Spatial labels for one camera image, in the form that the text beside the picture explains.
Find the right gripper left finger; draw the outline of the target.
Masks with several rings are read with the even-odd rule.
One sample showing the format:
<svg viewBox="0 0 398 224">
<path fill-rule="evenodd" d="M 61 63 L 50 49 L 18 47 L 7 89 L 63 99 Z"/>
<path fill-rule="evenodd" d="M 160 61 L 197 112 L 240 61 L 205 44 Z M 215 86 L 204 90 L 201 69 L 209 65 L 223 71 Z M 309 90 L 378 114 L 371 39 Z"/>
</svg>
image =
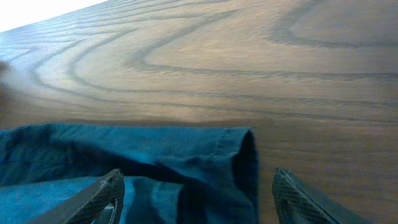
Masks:
<svg viewBox="0 0 398 224">
<path fill-rule="evenodd" d="M 124 194 L 124 176 L 114 169 L 28 224 L 119 224 Z"/>
</svg>

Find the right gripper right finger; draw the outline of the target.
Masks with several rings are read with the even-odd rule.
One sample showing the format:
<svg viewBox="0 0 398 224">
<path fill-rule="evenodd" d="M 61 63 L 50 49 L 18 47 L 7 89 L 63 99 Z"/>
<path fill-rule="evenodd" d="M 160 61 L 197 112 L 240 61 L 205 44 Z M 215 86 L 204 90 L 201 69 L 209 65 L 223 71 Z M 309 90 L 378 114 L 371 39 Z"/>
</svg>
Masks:
<svg viewBox="0 0 398 224">
<path fill-rule="evenodd" d="M 287 169 L 275 170 L 272 194 L 282 224 L 358 224 L 370 221 L 348 210 Z"/>
</svg>

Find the blue denim shorts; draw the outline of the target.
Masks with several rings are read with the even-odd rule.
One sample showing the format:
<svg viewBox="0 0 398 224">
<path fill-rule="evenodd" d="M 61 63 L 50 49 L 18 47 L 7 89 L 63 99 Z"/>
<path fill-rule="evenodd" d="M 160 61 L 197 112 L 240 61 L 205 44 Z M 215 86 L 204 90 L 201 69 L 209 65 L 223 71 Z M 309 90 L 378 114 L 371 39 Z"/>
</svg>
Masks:
<svg viewBox="0 0 398 224">
<path fill-rule="evenodd" d="M 1 222 L 28 222 L 114 169 L 121 223 L 259 221 L 249 128 L 52 123 L 1 132 Z"/>
</svg>

